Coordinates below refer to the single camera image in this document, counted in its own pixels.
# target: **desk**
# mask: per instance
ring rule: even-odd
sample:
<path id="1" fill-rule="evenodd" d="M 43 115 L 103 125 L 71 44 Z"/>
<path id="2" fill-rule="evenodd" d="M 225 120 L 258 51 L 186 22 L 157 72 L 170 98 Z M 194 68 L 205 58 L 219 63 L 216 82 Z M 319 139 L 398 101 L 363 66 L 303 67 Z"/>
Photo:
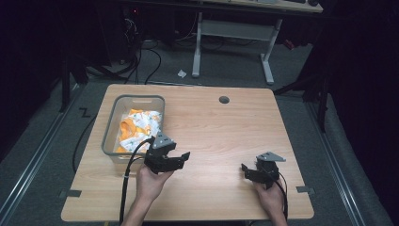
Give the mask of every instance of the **desk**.
<path id="1" fill-rule="evenodd" d="M 191 152 L 184 168 L 167 181 L 146 220 L 266 219 L 241 163 L 255 169 L 255 156 L 273 152 L 287 159 L 278 163 L 288 184 L 289 218 L 311 218 L 304 182 L 295 160 L 274 94 L 269 89 L 111 85 L 94 123 L 61 217 L 66 221 L 118 221 L 122 174 L 101 150 L 115 99 L 121 94 L 160 95 L 166 100 L 163 132 L 177 147 L 169 156 Z M 219 102 L 220 96 L 230 99 Z M 135 198 L 131 177 L 126 211 Z"/>
<path id="2" fill-rule="evenodd" d="M 293 3 L 278 0 L 275 4 L 258 3 L 248 0 L 203 0 L 202 2 L 218 3 L 226 5 L 238 5 L 255 8 L 273 8 L 280 10 L 294 10 L 302 12 L 322 12 L 320 5 L 316 7 L 310 6 L 308 3 Z M 248 40 L 264 40 L 268 42 L 264 54 L 261 54 L 261 62 L 263 65 L 264 77 L 268 85 L 274 84 L 273 74 L 270 70 L 269 58 L 279 34 L 282 19 L 279 18 L 274 26 L 257 25 L 257 24 L 240 24 L 213 20 L 202 20 L 202 13 L 199 13 L 197 26 L 197 45 L 193 62 L 193 77 L 200 76 L 200 41 L 202 35 L 221 36 L 227 38 L 248 39 Z"/>

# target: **gray carpet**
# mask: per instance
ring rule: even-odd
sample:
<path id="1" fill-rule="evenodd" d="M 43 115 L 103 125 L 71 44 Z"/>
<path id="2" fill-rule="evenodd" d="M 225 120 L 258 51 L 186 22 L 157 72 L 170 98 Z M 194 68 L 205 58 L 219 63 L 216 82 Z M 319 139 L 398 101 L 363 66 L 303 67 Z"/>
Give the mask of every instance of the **gray carpet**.
<path id="1" fill-rule="evenodd" d="M 154 44 L 155 42 L 146 43 L 147 47 Z M 192 78 L 190 75 L 193 46 L 178 45 L 171 49 L 159 44 L 153 50 L 161 56 L 162 63 L 150 79 L 150 83 L 278 89 L 295 81 L 311 50 L 311 47 L 307 46 L 290 51 L 284 46 L 277 45 L 270 59 L 276 81 L 275 85 L 270 87 L 265 84 L 263 69 L 258 53 L 256 53 L 259 52 L 259 46 L 262 46 L 263 43 L 256 42 L 246 46 L 224 43 L 221 48 L 218 43 L 205 42 L 205 44 L 208 44 L 208 46 L 204 46 L 206 48 L 218 49 L 203 51 L 199 78 Z M 142 51 L 141 63 L 138 67 L 140 84 L 156 68 L 158 60 L 155 53 L 149 50 Z M 187 77 L 177 76 L 179 70 L 187 72 Z M 129 83 L 134 84 L 134 82 L 135 79 L 132 76 Z M 60 213 L 65 198 L 59 196 L 62 190 L 71 186 L 74 175 L 72 170 L 73 152 L 77 148 L 75 160 L 78 165 L 91 126 L 84 133 L 79 145 L 77 145 L 78 140 L 97 113 L 106 87 L 112 83 L 120 83 L 120 81 L 92 76 L 85 87 L 78 89 L 81 90 L 81 94 L 71 105 L 68 113 L 63 115 L 65 119 L 48 147 L 48 154 L 9 219 L 8 225 L 104 225 L 103 222 L 63 222 Z M 312 122 L 313 118 L 299 94 L 298 92 L 289 92 L 284 96 L 278 96 L 277 100 L 305 185 L 314 190 L 310 198 L 315 214 L 312 219 L 290 220 L 289 223 L 290 225 L 352 225 L 328 167 L 324 144 Z M 0 203 L 6 202 L 8 194 L 23 174 L 53 120 L 59 117 L 57 112 L 59 108 L 60 86 L 57 86 L 51 99 L 35 114 L 18 143 L 0 165 Z M 364 213 L 375 211 L 379 215 L 379 217 L 373 217 L 375 214 L 368 213 L 365 219 L 366 224 L 390 225 L 385 210 L 380 206 L 367 177 L 364 176 L 359 163 L 356 162 L 356 157 L 353 156 L 350 145 L 344 138 L 343 129 L 333 111 L 328 111 L 327 114 L 327 136 L 337 157 L 344 159 L 342 161 L 343 170 L 348 175 L 352 175 L 349 176 L 349 184 L 357 191 L 358 200 L 369 197 L 369 200 L 361 202 L 361 210 Z M 270 222 L 259 221 L 254 225 L 270 225 Z"/>

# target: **orange and white cloth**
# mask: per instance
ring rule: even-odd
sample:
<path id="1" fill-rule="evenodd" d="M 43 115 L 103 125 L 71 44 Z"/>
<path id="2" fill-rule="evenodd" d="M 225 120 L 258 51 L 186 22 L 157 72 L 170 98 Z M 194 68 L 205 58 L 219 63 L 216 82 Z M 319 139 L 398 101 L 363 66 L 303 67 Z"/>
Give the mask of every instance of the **orange and white cloth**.
<path id="1" fill-rule="evenodd" d="M 131 109 L 128 116 L 120 122 L 120 146 L 117 153 L 132 153 L 145 139 L 155 137 L 160 131 L 162 115 L 157 111 Z M 145 153 L 149 143 L 141 146 L 138 153 Z"/>

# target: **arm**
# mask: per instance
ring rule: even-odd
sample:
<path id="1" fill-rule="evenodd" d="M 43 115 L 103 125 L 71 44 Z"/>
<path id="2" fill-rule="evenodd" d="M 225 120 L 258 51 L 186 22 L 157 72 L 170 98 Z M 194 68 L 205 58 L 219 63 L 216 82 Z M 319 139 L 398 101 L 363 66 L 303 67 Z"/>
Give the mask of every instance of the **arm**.
<path id="1" fill-rule="evenodd" d="M 137 173 L 136 199 L 121 226 L 140 226 L 143 223 L 152 202 L 161 194 L 165 182 L 173 172 L 155 174 L 146 165 L 141 166 Z"/>
<path id="2" fill-rule="evenodd" d="M 273 225 L 287 226 L 287 220 L 283 214 L 284 198 L 279 187 L 273 184 L 272 187 L 266 190 L 264 184 L 253 182 L 253 185 L 258 192 L 261 206 L 270 217 Z"/>

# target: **clear plastic bin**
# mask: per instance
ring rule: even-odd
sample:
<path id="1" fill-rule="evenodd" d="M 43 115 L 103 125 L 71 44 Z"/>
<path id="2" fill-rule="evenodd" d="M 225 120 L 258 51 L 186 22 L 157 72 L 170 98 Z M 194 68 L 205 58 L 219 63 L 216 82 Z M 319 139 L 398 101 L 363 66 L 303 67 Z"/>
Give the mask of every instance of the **clear plastic bin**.
<path id="1" fill-rule="evenodd" d="M 121 95 L 112 107 L 111 115 L 105 129 L 102 142 L 102 149 L 105 154 L 111 157 L 115 163 L 127 163 L 132 153 L 117 153 L 120 146 L 119 137 L 120 122 L 129 114 L 131 109 L 141 109 L 144 111 L 158 111 L 161 113 L 160 130 L 162 130 L 165 113 L 165 99 L 157 95 Z M 137 153 L 136 156 L 143 156 L 143 153 Z"/>

